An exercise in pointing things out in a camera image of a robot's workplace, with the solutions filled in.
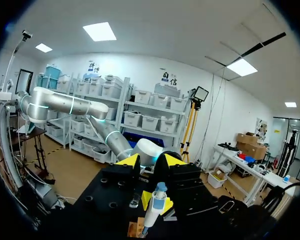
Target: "blue object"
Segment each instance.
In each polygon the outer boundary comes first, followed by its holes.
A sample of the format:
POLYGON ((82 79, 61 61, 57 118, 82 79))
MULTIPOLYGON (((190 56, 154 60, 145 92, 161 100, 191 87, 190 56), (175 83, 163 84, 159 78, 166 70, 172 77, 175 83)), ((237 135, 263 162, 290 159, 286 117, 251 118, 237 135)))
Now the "blue object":
POLYGON ((45 68, 45 76, 50 76, 50 78, 53 78, 53 79, 58 79, 59 76, 60 76, 60 69, 54 67, 54 66, 47 66, 45 68))
POLYGON ((244 160, 248 163, 254 163, 256 161, 252 156, 246 156, 244 160))
MULTIPOLYGON (((39 87, 45 88, 47 86, 48 78, 49 77, 44 76, 41 81, 41 86, 39 86, 39 87)), ((50 77, 48 89, 57 89, 57 84, 58 84, 58 79, 54 79, 54 78, 50 77)))
POLYGON ((151 142, 153 142, 154 144, 158 145, 159 147, 162 147, 162 148, 165 147, 164 141, 160 138, 143 136, 143 135, 139 135, 139 134, 131 133, 131 132, 124 132, 123 136, 125 137, 125 139, 128 140, 128 143, 130 144, 131 148, 134 148, 140 139, 148 139, 151 142))

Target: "white box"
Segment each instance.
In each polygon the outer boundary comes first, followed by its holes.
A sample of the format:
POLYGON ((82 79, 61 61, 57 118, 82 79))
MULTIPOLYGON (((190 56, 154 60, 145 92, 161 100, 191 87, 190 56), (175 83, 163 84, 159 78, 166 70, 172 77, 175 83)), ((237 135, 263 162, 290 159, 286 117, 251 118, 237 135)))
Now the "white box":
POLYGON ((111 160, 111 150, 109 148, 107 149, 106 153, 97 152, 96 149, 98 149, 98 148, 94 147, 92 150, 93 159, 95 161, 104 164, 105 162, 109 162, 111 160))
POLYGON ((131 111, 124 112, 124 124, 132 127, 137 127, 141 113, 133 113, 131 111))
POLYGON ((218 189, 220 188, 224 182, 226 181, 227 179, 224 179, 224 180, 218 180, 216 179, 212 174, 211 172, 209 172, 209 176, 208 176, 208 183, 214 188, 214 189, 218 189))
POLYGON ((87 134, 90 137, 94 137, 96 135, 94 129, 92 128, 92 126, 89 123, 84 124, 84 134, 87 134))
POLYGON ((93 156, 93 149, 98 145, 97 141, 93 141, 91 139, 83 139, 83 148, 89 156, 93 156))
POLYGON ((179 111, 179 112, 183 112, 185 109, 186 102, 187 102, 186 99, 171 97, 170 109, 179 111))
POLYGON ((50 126, 51 134, 55 137, 59 137, 63 134, 63 129, 57 126, 50 126))
POLYGON ((114 85, 103 85, 102 86, 102 96, 114 99, 119 99, 121 93, 121 88, 114 85))
POLYGON ((154 103, 153 105, 156 107, 160 107, 165 109, 167 107, 167 103, 169 101, 169 96, 166 95, 162 95, 162 94, 158 94, 158 93, 154 93, 154 103))
POLYGON ((85 121, 84 120, 71 120, 71 128, 78 133, 85 131, 85 121))
POLYGON ((73 144, 78 147, 79 149, 84 148, 83 138, 81 136, 75 136, 73 138, 73 144))
POLYGON ((159 119, 152 116, 142 115, 142 129, 155 131, 158 125, 159 119))
POLYGON ((102 77, 91 77, 90 83, 91 84, 104 84, 105 80, 102 77))
POLYGON ((123 86, 124 82, 117 76, 106 76, 104 78, 104 84, 115 84, 117 85, 118 87, 121 87, 123 86))
POLYGON ((78 95, 85 95, 89 92, 90 83, 87 82, 78 82, 78 88, 76 94, 78 95))
POLYGON ((99 83, 91 83, 89 87, 89 95, 101 96, 103 85, 99 83))
POLYGON ((58 82, 56 84, 56 89, 60 92, 66 93, 68 91, 69 84, 70 84, 70 81, 58 80, 58 82))
POLYGON ((106 114, 105 119, 107 119, 107 120, 114 120, 116 118, 116 115, 117 115, 117 108, 110 108, 109 107, 109 111, 106 114))
POLYGON ((162 120, 160 121, 160 132, 173 134, 176 129, 177 122, 176 121, 169 121, 169 120, 162 120))
POLYGON ((46 119, 50 120, 50 119, 56 119, 56 118, 58 118, 58 112, 54 111, 54 110, 48 110, 48 115, 47 115, 46 119))
POLYGON ((142 90, 135 90, 135 103, 140 104, 149 104, 151 92, 149 91, 142 91, 142 90))

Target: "tripod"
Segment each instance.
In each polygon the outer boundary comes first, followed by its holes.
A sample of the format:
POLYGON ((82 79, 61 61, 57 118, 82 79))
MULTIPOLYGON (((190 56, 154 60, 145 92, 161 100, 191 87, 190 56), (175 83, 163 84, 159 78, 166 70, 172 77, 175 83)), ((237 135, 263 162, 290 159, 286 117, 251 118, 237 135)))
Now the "tripod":
POLYGON ((195 131, 196 123, 197 123, 198 111, 200 109, 201 109, 201 102, 196 99, 191 99, 191 111, 189 113, 188 124, 187 124, 186 130, 185 130, 185 134, 183 137, 183 141, 181 142, 181 148, 180 148, 180 154, 182 156, 182 161, 185 162, 185 158, 186 158, 187 163, 189 163, 189 161, 190 161, 188 150, 189 150, 189 146, 192 141, 192 137, 194 135, 194 131, 195 131), (190 125, 191 125, 191 131, 190 131, 189 139, 186 142, 188 132, 190 129, 190 125))

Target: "floor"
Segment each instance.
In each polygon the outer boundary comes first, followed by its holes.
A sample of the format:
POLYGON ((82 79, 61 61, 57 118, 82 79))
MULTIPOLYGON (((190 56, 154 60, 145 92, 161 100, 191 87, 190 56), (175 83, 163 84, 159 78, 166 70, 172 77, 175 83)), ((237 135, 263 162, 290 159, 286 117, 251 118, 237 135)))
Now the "floor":
MULTIPOLYGON (((49 137, 43 135, 41 137, 42 146, 46 155, 46 164, 48 171, 53 174, 55 178, 55 185, 53 186, 57 194, 64 197, 70 197, 77 199, 96 174, 107 166, 93 161, 92 158, 78 153, 76 151, 69 151, 68 148, 60 149, 61 145, 53 141, 49 137)), ((26 144, 27 161, 34 161, 36 152, 34 148, 34 142, 29 140, 26 144)), ((28 165, 30 169, 36 170, 34 163, 28 165)), ((244 199, 243 193, 241 193, 236 187, 234 187, 229 181, 223 184, 223 187, 214 189, 208 183, 208 175, 202 173, 201 179, 207 189, 216 197, 226 195, 229 197, 235 197, 235 199, 242 201, 244 199)), ((235 172, 231 175, 231 178, 235 180, 244 190, 247 192, 253 187, 256 179, 253 176, 245 178, 240 177, 235 172)), ((261 197, 265 197, 269 192, 266 189, 261 197)), ((255 204, 260 204, 262 198, 258 196, 255 204)))

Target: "plastic container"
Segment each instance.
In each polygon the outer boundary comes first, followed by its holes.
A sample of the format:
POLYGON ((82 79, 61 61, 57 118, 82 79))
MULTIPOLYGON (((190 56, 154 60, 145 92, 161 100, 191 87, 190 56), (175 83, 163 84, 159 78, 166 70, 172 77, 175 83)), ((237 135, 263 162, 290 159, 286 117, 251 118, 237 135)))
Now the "plastic container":
POLYGON ((151 92, 149 91, 142 91, 142 90, 135 90, 135 103, 140 104, 149 104, 151 92))
POLYGON ((154 102, 153 102, 154 106, 160 107, 160 108, 163 108, 163 109, 165 109, 167 107, 167 103, 170 99, 169 96, 154 93, 153 97, 154 97, 154 102))
POLYGON ((89 123, 84 124, 84 134, 90 137, 94 137, 96 135, 95 131, 89 123))
POLYGON ((71 128, 78 133, 85 131, 85 121, 84 120, 71 120, 71 128))
POLYGON ((114 99, 119 99, 121 93, 121 88, 115 86, 115 85, 108 85, 104 84, 102 86, 102 96, 103 97, 109 97, 114 99))
POLYGON ((93 141, 91 139, 83 139, 83 149, 89 156, 93 156, 94 152, 93 149, 99 144, 97 141, 93 141))
POLYGON ((117 87, 122 88, 124 82, 117 76, 106 76, 104 78, 105 85, 115 84, 117 87))
POLYGON ((224 179, 224 180, 219 180, 217 179, 215 176, 213 176, 211 174, 211 172, 209 172, 209 176, 208 176, 208 183, 214 188, 214 189, 218 189, 220 188, 224 182, 226 181, 227 179, 224 179))
POLYGON ((63 134, 62 128, 54 126, 54 125, 50 126, 50 131, 51 131, 51 134, 55 137, 59 137, 63 134))
POLYGON ((91 83, 89 87, 89 95, 101 96, 103 85, 99 83, 91 83))
POLYGON ((142 115, 142 129, 155 131, 158 125, 159 118, 142 115))
POLYGON ((116 116, 117 116, 117 108, 110 108, 109 107, 109 111, 106 114, 105 119, 107 119, 107 120, 114 120, 116 118, 116 116))
POLYGON ((56 89, 60 92, 67 92, 69 87, 70 81, 58 81, 56 85, 56 89))
POLYGON ((96 162, 104 164, 105 162, 109 162, 111 159, 111 150, 105 144, 102 143, 98 144, 96 147, 92 149, 92 152, 93 152, 93 159, 96 162))
POLYGON ((48 115, 47 118, 48 120, 50 119, 57 119, 58 118, 58 112, 54 110, 48 110, 48 115))
POLYGON ((91 77, 90 83, 91 84, 104 84, 105 80, 102 77, 91 77))
POLYGON ((187 102, 186 99, 171 97, 170 109, 183 112, 185 109, 186 102, 187 102))
POLYGON ((73 144, 74 144, 77 148, 83 149, 83 148, 84 148, 83 139, 84 139, 84 138, 81 137, 81 136, 75 136, 75 137, 73 138, 73 144))
POLYGON ((90 87, 90 83, 88 83, 88 82, 78 82, 78 88, 77 88, 76 94, 78 94, 78 95, 88 94, 89 87, 90 87))
POLYGON ((60 69, 58 69, 54 66, 47 66, 45 68, 44 75, 47 76, 47 77, 50 76, 50 78, 53 78, 53 79, 58 79, 59 76, 60 76, 60 73, 61 73, 60 69))
POLYGON ((160 83, 157 83, 154 87, 154 93, 167 95, 174 98, 180 97, 180 90, 178 90, 175 86, 164 85, 162 86, 160 83))
POLYGON ((176 121, 170 121, 170 120, 160 120, 160 132, 167 133, 167 134, 173 134, 176 129, 177 122, 176 121))
POLYGON ((141 113, 136 113, 132 111, 124 111, 124 121, 123 123, 128 126, 137 127, 141 113))
POLYGON ((50 81, 49 81, 48 86, 47 86, 47 82, 48 82, 48 77, 47 77, 47 76, 44 76, 44 77, 42 78, 42 87, 43 87, 43 88, 57 89, 58 79, 55 79, 55 78, 51 78, 51 77, 50 77, 50 81))

